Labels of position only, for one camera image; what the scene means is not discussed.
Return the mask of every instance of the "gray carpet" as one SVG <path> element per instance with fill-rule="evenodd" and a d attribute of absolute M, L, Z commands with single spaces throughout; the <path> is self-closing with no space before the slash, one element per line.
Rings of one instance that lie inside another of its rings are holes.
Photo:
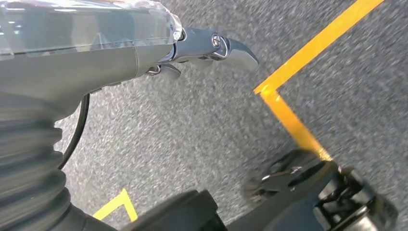
<path fill-rule="evenodd" d="M 242 40 L 261 61 L 248 75 L 180 65 L 174 82 L 141 77 L 91 96 L 89 122 L 66 166 L 73 202 L 93 214 L 125 188 L 138 214 L 169 196 L 207 188 L 230 222 L 248 211 L 245 174 L 296 147 L 252 90 L 353 1 L 168 0 L 184 25 Z M 342 165 L 388 195 L 408 229 L 408 7 L 389 0 L 284 84 L 279 92 Z M 63 149 L 76 115 L 58 123 Z M 104 221 L 116 228 L 123 208 Z"/>

